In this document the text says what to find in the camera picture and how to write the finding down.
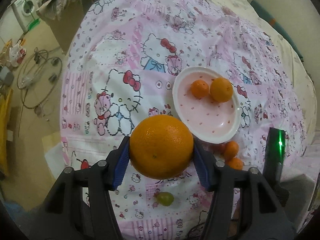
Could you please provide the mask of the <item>medium orange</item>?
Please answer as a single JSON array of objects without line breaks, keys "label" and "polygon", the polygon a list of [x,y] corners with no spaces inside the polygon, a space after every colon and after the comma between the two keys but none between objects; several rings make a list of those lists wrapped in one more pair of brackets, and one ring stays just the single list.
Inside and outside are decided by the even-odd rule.
[{"label": "medium orange", "polygon": [[210,85],[210,96],[217,102],[227,102],[233,96],[233,86],[224,77],[215,78]]}]

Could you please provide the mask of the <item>plastic bag on floor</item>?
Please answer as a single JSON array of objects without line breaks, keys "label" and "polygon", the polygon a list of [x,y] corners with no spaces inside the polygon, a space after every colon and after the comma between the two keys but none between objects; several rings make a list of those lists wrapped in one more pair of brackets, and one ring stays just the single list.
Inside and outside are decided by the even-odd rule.
[{"label": "plastic bag on floor", "polygon": [[19,40],[13,47],[9,50],[9,61],[13,67],[18,67],[23,61],[27,50],[21,45],[21,40]]}]

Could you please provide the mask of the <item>small tangerine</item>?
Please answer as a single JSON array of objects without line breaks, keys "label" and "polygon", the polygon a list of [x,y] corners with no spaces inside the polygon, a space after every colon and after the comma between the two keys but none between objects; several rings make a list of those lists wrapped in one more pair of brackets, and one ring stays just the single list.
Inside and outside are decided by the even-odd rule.
[{"label": "small tangerine", "polygon": [[191,84],[191,93],[194,97],[201,99],[209,94],[209,86],[204,80],[195,80]]},{"label": "small tangerine", "polygon": [[235,170],[242,170],[243,166],[244,166],[243,161],[237,157],[234,157],[234,158],[226,161],[226,164]]},{"label": "small tangerine", "polygon": [[225,145],[225,150],[223,152],[223,157],[225,161],[230,161],[235,158],[239,152],[239,145],[236,141],[229,141]]}]

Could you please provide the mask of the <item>white washing machine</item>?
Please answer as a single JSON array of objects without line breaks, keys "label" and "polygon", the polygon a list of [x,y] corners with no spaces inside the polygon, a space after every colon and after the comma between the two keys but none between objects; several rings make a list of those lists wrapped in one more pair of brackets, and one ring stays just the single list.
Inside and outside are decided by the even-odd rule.
[{"label": "white washing machine", "polygon": [[39,0],[14,0],[11,7],[24,33],[30,29],[30,25],[37,20],[37,10]]}]

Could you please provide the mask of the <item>pink strawberry pattern plate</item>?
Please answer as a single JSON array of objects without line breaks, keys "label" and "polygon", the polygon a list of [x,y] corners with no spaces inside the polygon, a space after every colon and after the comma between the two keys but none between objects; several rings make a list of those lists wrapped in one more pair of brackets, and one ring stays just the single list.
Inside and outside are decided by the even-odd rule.
[{"label": "pink strawberry pattern plate", "polygon": [[204,80],[209,85],[220,75],[209,68],[188,67],[176,77],[172,87],[172,98],[180,120],[198,139],[220,144],[234,137],[240,127],[240,103],[234,94],[231,100],[218,103],[207,96],[195,98],[191,84]]}]

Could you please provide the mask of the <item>pink cartoon cat bedsheet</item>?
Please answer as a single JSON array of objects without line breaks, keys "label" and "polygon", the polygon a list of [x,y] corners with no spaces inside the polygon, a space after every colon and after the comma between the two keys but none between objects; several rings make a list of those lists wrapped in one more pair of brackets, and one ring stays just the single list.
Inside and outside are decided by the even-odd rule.
[{"label": "pink cartoon cat bedsheet", "polygon": [[[175,80],[190,67],[227,78],[239,105],[176,104]],[[75,170],[90,168],[144,119],[183,110],[211,138],[235,125],[238,158],[260,170],[268,130],[284,130],[284,165],[295,168],[314,139],[316,106],[297,54],[246,0],[98,0],[68,52],[62,153]]]}]

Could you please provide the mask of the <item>large orange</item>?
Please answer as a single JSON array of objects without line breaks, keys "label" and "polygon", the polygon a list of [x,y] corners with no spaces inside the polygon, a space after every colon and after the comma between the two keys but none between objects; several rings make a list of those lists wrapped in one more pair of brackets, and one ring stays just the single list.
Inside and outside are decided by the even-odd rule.
[{"label": "large orange", "polygon": [[189,166],[194,139],[188,127],[169,115],[154,115],[141,121],[129,140],[132,166],[152,179],[179,176]]}]

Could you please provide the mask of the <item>yellow wooden frame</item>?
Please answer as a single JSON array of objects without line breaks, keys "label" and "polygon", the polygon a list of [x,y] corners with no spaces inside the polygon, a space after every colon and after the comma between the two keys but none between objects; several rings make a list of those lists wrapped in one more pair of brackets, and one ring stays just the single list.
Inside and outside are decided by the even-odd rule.
[{"label": "yellow wooden frame", "polygon": [[7,161],[7,139],[8,130],[7,124],[10,119],[11,100],[13,90],[9,88],[6,97],[1,96],[1,119],[0,119],[0,147],[1,147],[1,174],[7,177],[9,175],[8,161]]}]

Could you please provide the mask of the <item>green grape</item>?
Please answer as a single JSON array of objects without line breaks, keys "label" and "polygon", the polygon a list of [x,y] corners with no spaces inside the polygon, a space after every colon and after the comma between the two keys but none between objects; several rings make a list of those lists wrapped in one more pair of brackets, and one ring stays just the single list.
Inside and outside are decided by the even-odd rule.
[{"label": "green grape", "polygon": [[163,206],[170,206],[174,202],[174,196],[170,192],[160,192],[156,195],[156,199]]}]

